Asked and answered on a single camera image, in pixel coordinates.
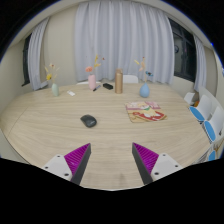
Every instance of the window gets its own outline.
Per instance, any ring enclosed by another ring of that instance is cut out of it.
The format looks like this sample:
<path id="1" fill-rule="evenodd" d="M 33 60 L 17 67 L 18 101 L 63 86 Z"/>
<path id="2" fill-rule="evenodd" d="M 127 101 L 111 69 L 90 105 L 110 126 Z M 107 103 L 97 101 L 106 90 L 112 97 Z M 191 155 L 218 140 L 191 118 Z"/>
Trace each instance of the window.
<path id="1" fill-rule="evenodd" d="M 30 83 L 29 72 L 28 72 L 28 48 L 30 43 L 31 34 L 25 39 L 25 44 L 23 48 L 23 74 L 24 74 L 24 83 L 22 86 Z"/>
<path id="2" fill-rule="evenodd" d="M 196 47 L 194 37 L 178 23 L 169 19 L 173 31 L 175 67 L 174 76 L 195 82 Z"/>

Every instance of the pen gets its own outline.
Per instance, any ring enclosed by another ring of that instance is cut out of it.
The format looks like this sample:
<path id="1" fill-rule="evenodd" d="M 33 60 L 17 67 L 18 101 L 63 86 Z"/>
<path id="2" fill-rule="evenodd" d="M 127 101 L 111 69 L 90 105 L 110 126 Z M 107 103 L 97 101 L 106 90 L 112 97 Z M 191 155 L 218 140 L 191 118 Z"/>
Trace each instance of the pen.
<path id="1" fill-rule="evenodd" d="M 96 91 L 98 88 L 100 88 L 101 85 L 98 85 L 93 91 Z"/>

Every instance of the pink object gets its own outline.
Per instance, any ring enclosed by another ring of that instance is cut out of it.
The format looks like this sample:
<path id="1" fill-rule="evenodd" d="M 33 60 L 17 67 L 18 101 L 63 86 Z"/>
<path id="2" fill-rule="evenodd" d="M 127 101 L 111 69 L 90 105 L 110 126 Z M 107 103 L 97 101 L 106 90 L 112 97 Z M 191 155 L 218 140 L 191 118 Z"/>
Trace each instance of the pink object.
<path id="1" fill-rule="evenodd" d="M 95 75 L 89 75 L 88 81 L 89 81 L 89 88 L 91 90 L 94 90 L 96 88 L 96 76 Z"/>
<path id="2" fill-rule="evenodd" d="M 86 67 L 86 72 L 91 72 L 93 70 L 93 68 L 91 66 Z"/>

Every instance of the flower vase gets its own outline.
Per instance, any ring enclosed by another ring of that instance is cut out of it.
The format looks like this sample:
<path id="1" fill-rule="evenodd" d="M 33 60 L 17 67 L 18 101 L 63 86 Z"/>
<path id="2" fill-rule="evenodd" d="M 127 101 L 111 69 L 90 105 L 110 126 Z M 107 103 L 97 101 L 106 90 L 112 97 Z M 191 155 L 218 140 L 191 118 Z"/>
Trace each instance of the flower vase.
<path id="1" fill-rule="evenodd" d="M 89 75 L 88 82 L 89 82 L 89 88 L 91 90 L 94 90 L 96 88 L 96 76 L 92 74 Z"/>
<path id="2" fill-rule="evenodd" d="M 54 96 L 59 96 L 59 88 L 57 84 L 53 83 L 51 86 L 51 90 Z"/>
<path id="3" fill-rule="evenodd" d="M 142 85 L 139 93 L 140 93 L 141 97 L 148 97 L 149 96 L 150 90 L 149 90 L 149 87 L 148 87 L 146 82 Z"/>

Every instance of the white curtain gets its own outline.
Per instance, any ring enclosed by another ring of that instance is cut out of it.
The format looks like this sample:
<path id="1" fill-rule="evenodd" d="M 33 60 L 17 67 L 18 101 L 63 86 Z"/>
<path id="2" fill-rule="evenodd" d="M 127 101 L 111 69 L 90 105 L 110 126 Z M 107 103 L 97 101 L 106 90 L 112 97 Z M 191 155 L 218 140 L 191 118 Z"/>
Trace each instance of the white curtain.
<path id="1" fill-rule="evenodd" d="M 28 72 L 30 84 L 33 90 L 43 87 L 40 81 L 40 50 L 44 30 L 47 26 L 49 18 L 39 23 L 32 32 L 29 49 L 28 49 Z"/>
<path id="2" fill-rule="evenodd" d="M 194 89 L 199 92 L 199 87 L 206 87 L 206 58 L 205 58 L 205 50 L 202 42 L 199 40 L 197 36 L 194 35 L 194 41 L 196 45 L 197 51 L 197 72 L 196 79 L 194 84 Z"/>
<path id="3" fill-rule="evenodd" d="M 172 83 L 174 43 L 165 13 L 148 5 L 131 1 L 89 1 L 80 3 L 75 21 L 75 65 L 77 81 L 88 78 L 87 66 L 100 55 L 101 66 L 95 70 L 97 80 L 113 80 L 116 68 L 123 74 L 144 80 L 134 60 L 145 57 L 148 80 Z"/>

